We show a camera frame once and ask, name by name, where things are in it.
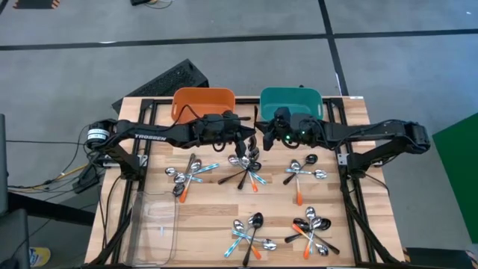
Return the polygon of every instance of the orange bin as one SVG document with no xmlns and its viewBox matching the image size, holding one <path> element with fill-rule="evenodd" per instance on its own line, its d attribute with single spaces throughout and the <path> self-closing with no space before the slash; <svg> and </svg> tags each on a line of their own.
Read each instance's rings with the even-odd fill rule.
<svg viewBox="0 0 478 269">
<path fill-rule="evenodd" d="M 178 123 L 187 123 L 195 120 L 196 116 L 189 108 L 184 108 L 185 105 L 202 117 L 204 114 L 222 114 L 227 110 L 234 112 L 235 104 L 235 95 L 230 89 L 184 87 L 174 93 L 171 117 L 176 121 L 181 115 Z"/>
</svg>

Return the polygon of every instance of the concrete floor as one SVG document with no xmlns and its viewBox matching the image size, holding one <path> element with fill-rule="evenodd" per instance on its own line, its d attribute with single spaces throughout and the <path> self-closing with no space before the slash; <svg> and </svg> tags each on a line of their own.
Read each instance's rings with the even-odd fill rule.
<svg viewBox="0 0 478 269">
<path fill-rule="evenodd" d="M 176 0 L 164 10 L 132 7 L 126 0 L 62 0 L 57 10 L 14 10 L 12 4 L 0 15 L 0 46 L 325 32 L 315 0 Z M 326 0 L 326 5 L 336 33 L 478 25 L 474 0 Z M 372 121 L 414 120 L 434 134 L 478 111 L 478 35 L 336 42 L 350 95 L 365 96 Z M 239 96 L 299 84 L 324 96 L 339 94 L 326 40 L 3 51 L 0 112 L 7 116 L 7 137 L 74 141 L 86 124 L 115 117 L 112 102 L 185 58 L 211 86 Z M 9 182 L 33 185 L 56 176 L 74 148 L 9 143 Z M 73 167 L 84 162 L 81 151 Z M 425 155 L 399 157 L 384 171 L 404 247 L 471 247 L 435 147 Z M 97 200 L 96 190 L 52 201 L 65 200 L 81 207 Z M 31 218 L 31 230 L 43 221 Z M 54 221 L 46 227 L 31 242 L 54 250 L 48 268 L 81 263 L 87 240 L 78 238 L 87 238 L 89 229 Z M 70 249 L 71 240 L 78 243 Z"/>
</svg>

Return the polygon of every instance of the wooden table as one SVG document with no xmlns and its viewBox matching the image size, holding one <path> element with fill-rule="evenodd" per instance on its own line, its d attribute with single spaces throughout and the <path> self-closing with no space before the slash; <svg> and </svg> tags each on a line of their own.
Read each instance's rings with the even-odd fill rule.
<svg viewBox="0 0 478 269">
<path fill-rule="evenodd" d="M 119 118 L 136 122 L 140 102 L 141 98 L 139 97 L 124 98 Z M 362 98 L 344 97 L 344 107 L 349 125 L 369 123 L 367 109 Z M 155 124 L 168 126 L 173 123 L 170 110 L 170 105 L 159 105 Z M 237 105 L 235 113 L 242 117 L 253 117 L 253 105 Z M 337 117 L 336 121 L 340 122 L 338 112 L 335 113 L 335 116 Z M 243 122 L 243 124 L 252 127 L 252 121 Z M 202 159 L 203 167 L 216 162 L 220 163 L 220 167 L 213 172 L 199 176 L 204 179 L 202 184 L 192 182 L 186 202 L 179 204 L 176 255 L 168 262 L 167 266 L 241 265 L 247 248 L 245 240 L 242 240 L 228 259 L 223 256 L 236 239 L 231 234 L 232 221 L 239 219 L 245 223 L 249 216 L 258 211 L 264 215 L 264 225 L 257 231 L 256 236 L 271 238 L 278 246 L 274 251 L 266 251 L 259 244 L 255 244 L 261 251 L 262 259 L 258 261 L 251 254 L 249 266 L 354 265 L 344 203 L 339 191 L 340 182 L 334 152 L 319 147 L 310 149 L 307 146 L 291 150 L 285 148 L 280 142 L 275 142 L 274 147 L 266 152 L 262 150 L 262 133 L 258 132 L 256 137 L 258 138 L 258 147 L 261 149 L 259 161 L 263 165 L 258 174 L 267 181 L 267 185 L 258 184 L 258 193 L 252 191 L 249 180 L 246 181 L 243 190 L 239 191 L 237 184 L 240 177 L 224 185 L 217 184 L 218 179 L 239 171 L 239 168 L 233 167 L 227 161 L 227 156 L 234 154 L 234 145 L 227 146 L 223 152 L 217 153 L 211 146 L 184 150 L 173 148 L 167 143 L 152 143 L 145 188 L 149 193 L 171 191 L 174 186 L 173 179 L 164 173 L 164 169 L 176 167 L 184 171 L 192 152 L 196 154 L 197 158 Z M 130 152 L 133 140 L 125 140 L 121 145 Z M 358 142 L 353 144 L 353 149 L 355 152 L 366 152 L 374 146 L 374 142 Z M 282 184 L 284 178 L 288 176 L 284 170 L 289 167 L 291 159 L 303 161 L 304 157 L 310 153 L 317 154 L 319 159 L 313 167 L 307 167 L 307 169 L 325 170 L 328 177 L 324 180 L 317 180 L 308 175 L 300 176 L 304 203 L 302 206 L 298 206 L 295 202 L 295 184 L 293 182 L 289 185 Z M 370 168 L 368 172 L 370 175 L 384 180 L 380 169 Z M 120 171 L 117 168 L 110 169 L 106 173 L 102 188 L 103 205 L 106 204 L 111 186 L 119 174 Z M 386 190 L 369 179 L 362 179 L 361 186 L 371 229 L 395 258 L 403 260 L 394 214 Z M 125 181 L 120 180 L 112 193 L 108 216 L 108 237 L 111 237 L 117 228 L 124 188 Z M 307 244 L 304 237 L 290 244 L 284 243 L 283 238 L 295 234 L 291 228 L 292 220 L 295 217 L 305 218 L 305 208 L 309 205 L 315 207 L 318 215 L 332 221 L 330 229 L 317 232 L 317 234 L 340 249 L 339 256 L 332 252 L 327 257 L 315 253 L 309 260 L 305 260 L 302 257 Z M 361 256 L 363 260 L 366 260 L 363 234 L 358 227 L 357 231 Z M 99 254 L 102 237 L 102 218 L 98 207 L 85 262 L 93 260 Z"/>
</svg>

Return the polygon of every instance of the teal bin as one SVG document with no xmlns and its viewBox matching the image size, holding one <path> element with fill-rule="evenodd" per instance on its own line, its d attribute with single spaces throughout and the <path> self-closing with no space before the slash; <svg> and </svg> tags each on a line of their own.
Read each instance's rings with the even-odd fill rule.
<svg viewBox="0 0 478 269">
<path fill-rule="evenodd" d="M 291 114 L 307 113 L 318 120 L 323 118 L 322 96 L 311 88 L 304 87 L 268 87 L 261 93 L 261 117 L 263 120 L 274 118 L 277 108 L 287 107 Z"/>
</svg>

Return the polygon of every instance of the clear plastic container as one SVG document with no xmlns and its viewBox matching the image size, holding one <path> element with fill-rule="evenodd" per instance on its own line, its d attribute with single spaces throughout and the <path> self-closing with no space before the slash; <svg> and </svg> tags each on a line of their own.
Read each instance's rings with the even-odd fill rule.
<svg viewBox="0 0 478 269">
<path fill-rule="evenodd" d="M 176 254 L 178 206 L 173 193 L 138 192 L 123 237 L 121 262 L 132 267 L 165 265 Z"/>
</svg>

